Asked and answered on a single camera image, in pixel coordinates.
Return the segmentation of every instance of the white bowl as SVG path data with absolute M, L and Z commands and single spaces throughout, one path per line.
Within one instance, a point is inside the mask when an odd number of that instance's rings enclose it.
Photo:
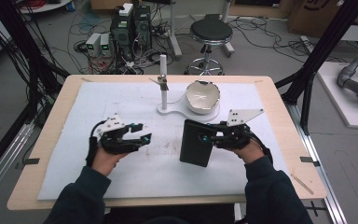
M 198 114 L 209 114 L 219 105 L 220 90 L 209 81 L 195 81 L 186 89 L 187 107 Z

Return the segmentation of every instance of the person's right hand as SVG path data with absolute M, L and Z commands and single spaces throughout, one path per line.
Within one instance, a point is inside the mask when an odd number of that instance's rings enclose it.
M 237 154 L 246 164 L 252 163 L 257 159 L 264 157 L 264 153 L 261 146 L 253 139 L 250 139 L 250 143 L 242 149 L 228 149 L 229 151 Z
M 130 153 L 124 154 L 110 154 L 107 153 L 103 147 L 98 147 L 97 154 L 95 155 L 94 162 L 92 163 L 92 169 L 98 171 L 99 173 L 109 176 L 112 172 L 113 168 L 115 168 L 116 163 L 121 158 L 124 158 Z

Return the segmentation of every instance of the white bracket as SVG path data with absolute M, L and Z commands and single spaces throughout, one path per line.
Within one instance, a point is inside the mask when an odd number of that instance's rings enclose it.
M 110 132 L 123 128 L 126 124 L 121 120 L 121 118 L 115 114 L 112 118 L 107 119 L 107 121 L 97 128 L 97 134 L 102 135 L 103 133 Z
M 231 127 L 244 124 L 263 113 L 263 109 L 230 109 L 227 118 L 227 126 Z

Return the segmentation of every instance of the floor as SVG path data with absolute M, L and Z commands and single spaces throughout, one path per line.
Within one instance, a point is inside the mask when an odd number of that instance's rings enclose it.
M 87 2 L 80 5 L 75 12 L 67 12 L 62 8 L 37 15 L 41 30 L 52 47 L 54 56 L 71 74 L 86 72 L 85 69 L 79 69 L 80 66 L 87 69 L 87 59 L 73 50 L 75 42 L 87 39 L 86 35 L 79 33 L 86 34 L 90 30 L 90 27 L 84 24 L 99 23 L 99 26 L 93 27 L 93 31 L 103 32 L 110 25 L 109 19 L 109 12 L 96 14 Z M 176 20 L 177 27 L 183 26 L 177 31 L 183 57 L 178 61 L 171 60 L 169 57 L 168 62 L 172 62 L 168 66 L 169 75 L 182 75 L 186 66 L 200 56 L 201 45 L 186 35 L 192 21 L 191 17 L 180 17 Z M 296 72 L 307 59 L 307 55 L 296 51 L 302 55 L 298 56 L 289 48 L 277 49 L 281 52 L 278 53 L 272 46 L 278 38 L 277 35 L 282 39 L 281 45 L 287 45 L 289 41 L 298 41 L 299 35 L 287 33 L 285 21 L 252 20 L 251 22 L 231 23 L 240 24 L 243 29 L 247 29 L 242 30 L 243 33 L 235 30 L 231 44 L 236 51 L 231 58 L 228 58 L 221 49 L 213 50 L 213 57 L 225 67 L 226 75 L 269 76 L 274 81 L 279 81 Z M 271 33 L 261 29 L 255 30 L 255 23 L 262 28 L 266 27 L 263 24 L 267 23 L 266 29 L 276 35 L 272 36 Z M 311 38 L 310 41 L 316 44 L 318 39 Z M 166 42 L 163 44 L 167 52 L 172 54 L 168 44 Z M 71 52 L 78 62 L 71 59 L 66 51 Z M 357 55 L 358 46 L 355 43 L 342 41 L 327 60 L 350 62 Z M 148 67 L 144 71 L 145 74 L 159 74 L 159 67 Z M 301 108 L 301 101 L 299 98 L 299 108 Z M 25 84 L 5 53 L 0 53 L 0 140 L 25 105 Z M 358 223 L 358 129 L 345 126 L 318 78 L 314 80 L 309 130 L 347 222 Z M 26 149 L 32 146 L 39 132 L 40 128 L 36 128 L 32 138 L 0 183 L 0 223 L 42 223 L 48 215 L 47 210 L 15 212 L 7 210 L 6 207 L 10 193 L 21 174 L 21 169 L 16 169 L 15 166 L 17 162 L 21 162 Z M 324 207 L 322 201 L 313 201 L 313 203 L 316 207 Z M 311 206 L 311 201 L 305 201 L 304 204 Z M 318 210 L 317 216 L 310 210 L 310 215 L 315 223 L 331 223 L 328 214 L 323 210 Z

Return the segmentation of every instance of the sleeve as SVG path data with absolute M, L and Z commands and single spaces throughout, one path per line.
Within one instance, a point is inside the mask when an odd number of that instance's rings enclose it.
M 276 171 L 267 156 L 245 164 L 246 216 L 253 223 L 312 223 L 290 178 Z
M 75 183 L 67 185 L 44 223 L 102 223 L 103 195 L 111 180 L 85 166 Z

